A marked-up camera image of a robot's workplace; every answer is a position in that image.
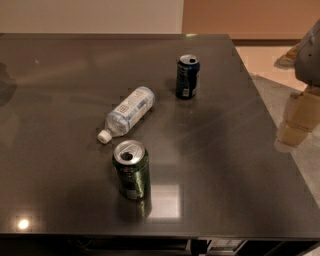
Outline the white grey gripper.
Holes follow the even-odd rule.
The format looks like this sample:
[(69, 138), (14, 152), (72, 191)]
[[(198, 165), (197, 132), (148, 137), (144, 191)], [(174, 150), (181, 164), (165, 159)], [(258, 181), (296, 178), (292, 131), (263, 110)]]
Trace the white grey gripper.
[(303, 92), (291, 93), (284, 109), (274, 142), (283, 153), (297, 148), (320, 124), (320, 19), (301, 39), (296, 60), (295, 76), (308, 84)]

